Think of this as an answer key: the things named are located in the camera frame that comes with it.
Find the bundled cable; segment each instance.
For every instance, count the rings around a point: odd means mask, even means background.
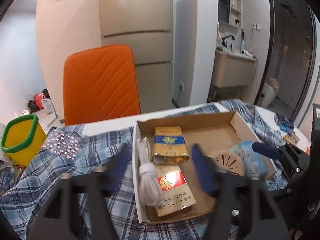
[[[151,162],[151,146],[147,138],[137,139],[139,167],[139,198],[150,207],[163,205],[163,193],[156,178],[156,168]]]

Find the trash can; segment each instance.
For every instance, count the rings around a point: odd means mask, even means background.
[[[261,93],[261,96],[264,97],[262,98],[260,106],[263,108],[268,108],[268,106],[273,102],[273,100],[275,100],[276,95],[277,92],[275,92],[275,90],[267,83],[265,83]]]
[[[46,135],[36,114],[28,114],[13,119],[4,130],[1,149],[16,164],[28,166],[38,153]]]

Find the refrigerator door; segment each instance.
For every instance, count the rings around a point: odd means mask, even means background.
[[[124,44],[132,49],[135,65],[173,60],[173,33],[136,33],[101,40],[102,46]]]
[[[172,64],[136,67],[141,113],[172,108]]]
[[[172,0],[99,0],[101,36],[173,29]]]

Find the round wooden disc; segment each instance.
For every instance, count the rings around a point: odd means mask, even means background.
[[[230,173],[245,175],[244,164],[236,153],[227,150],[215,151],[210,154],[210,157],[217,166],[228,170]]]

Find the table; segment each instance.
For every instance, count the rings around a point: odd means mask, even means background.
[[[219,103],[214,103],[215,106],[221,111],[221,112],[228,112],[228,109],[226,109],[223,105]],[[84,125],[82,134],[83,135],[96,135],[99,133],[114,131],[114,130],[122,130],[130,126],[134,126],[136,121],[146,121],[149,119],[156,119],[156,118],[163,118],[171,114],[178,114],[185,111],[194,110],[197,108],[200,108],[202,106],[205,106],[207,104],[202,105],[196,105],[196,106],[187,106],[187,107],[180,107],[170,110],[164,110],[159,112],[152,112],[147,114],[139,114],[139,115],[133,115],[128,117],[122,117],[117,119],[111,119],[101,122],[94,122],[94,123],[88,123]],[[272,111],[269,111],[267,109],[264,109],[262,107],[257,106],[257,110],[259,114],[261,115],[262,119],[273,129],[273,130],[279,130],[279,126],[276,124],[274,120],[274,113]],[[307,148],[310,148],[311,143],[309,140],[303,135],[302,132],[300,132],[297,128],[294,129],[294,132],[300,139],[300,141],[297,144],[297,147],[306,152]],[[285,136],[287,133],[281,131],[281,135]]]

